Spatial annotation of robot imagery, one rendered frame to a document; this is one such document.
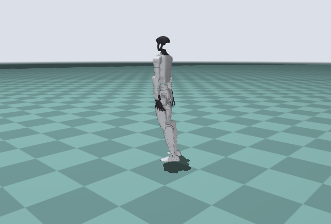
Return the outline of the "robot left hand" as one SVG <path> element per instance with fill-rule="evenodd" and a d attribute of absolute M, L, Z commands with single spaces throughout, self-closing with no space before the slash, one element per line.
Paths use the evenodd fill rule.
<path fill-rule="evenodd" d="M 161 101 L 160 95 L 158 95 L 158 98 L 159 98 L 159 100 L 155 100 L 155 101 L 156 101 L 155 108 L 157 107 L 157 109 L 159 109 L 159 111 L 166 111 L 166 110 L 163 108 L 162 103 L 160 102 L 160 101 Z"/>

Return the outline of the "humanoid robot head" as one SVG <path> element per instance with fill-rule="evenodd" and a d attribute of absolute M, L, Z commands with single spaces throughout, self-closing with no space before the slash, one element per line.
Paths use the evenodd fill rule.
<path fill-rule="evenodd" d="M 163 55 L 169 55 L 169 54 L 166 52 L 166 49 L 163 49 L 163 48 L 162 48 L 163 45 L 165 45 L 166 43 L 170 43 L 169 38 L 166 37 L 166 36 L 161 36 L 161 37 L 158 37 L 158 38 L 156 39 L 156 41 L 157 41 L 157 49 L 158 49 L 158 51 L 161 51 L 161 53 L 162 53 Z M 160 48 L 159 48 L 159 44 L 161 44 L 161 47 L 160 47 Z"/>

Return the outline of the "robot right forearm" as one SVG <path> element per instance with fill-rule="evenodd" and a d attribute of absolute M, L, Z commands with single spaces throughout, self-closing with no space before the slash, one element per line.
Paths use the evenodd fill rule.
<path fill-rule="evenodd" d="M 168 88 L 170 88 L 170 90 L 171 90 L 171 93 L 172 93 L 172 77 L 170 77 L 170 82 L 168 82 L 167 83 L 167 85 L 168 85 Z"/>

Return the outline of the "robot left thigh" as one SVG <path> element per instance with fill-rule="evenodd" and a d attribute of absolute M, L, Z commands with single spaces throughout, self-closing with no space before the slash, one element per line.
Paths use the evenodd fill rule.
<path fill-rule="evenodd" d="M 161 95 L 160 98 L 161 98 L 160 102 L 162 103 L 162 105 L 166 106 L 168 104 L 168 99 L 167 99 L 166 95 Z M 167 119 L 166 111 L 159 111 L 159 109 L 157 109 L 157 107 L 156 107 L 156 115 L 157 115 L 158 122 L 159 122 L 159 124 L 160 124 L 160 126 L 161 126 L 161 128 L 163 129 L 164 132 L 165 132 L 165 128 L 167 126 L 171 126 L 172 129 L 173 129 L 172 125 L 166 124 L 166 119 Z"/>

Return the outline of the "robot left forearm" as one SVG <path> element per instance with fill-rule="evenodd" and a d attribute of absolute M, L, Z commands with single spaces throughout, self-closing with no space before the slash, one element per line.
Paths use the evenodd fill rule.
<path fill-rule="evenodd" d="M 158 95 L 160 95 L 160 91 L 159 91 L 160 83 L 158 82 L 158 78 L 156 76 L 153 76 L 152 82 L 154 86 L 154 99 L 159 100 Z"/>

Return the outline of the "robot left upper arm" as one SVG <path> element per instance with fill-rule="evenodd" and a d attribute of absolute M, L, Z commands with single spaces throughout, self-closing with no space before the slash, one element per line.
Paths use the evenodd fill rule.
<path fill-rule="evenodd" d="M 161 56 L 155 56 L 153 58 L 153 64 L 154 64 L 154 73 L 157 78 L 158 81 L 160 80 L 160 64 L 162 62 Z"/>

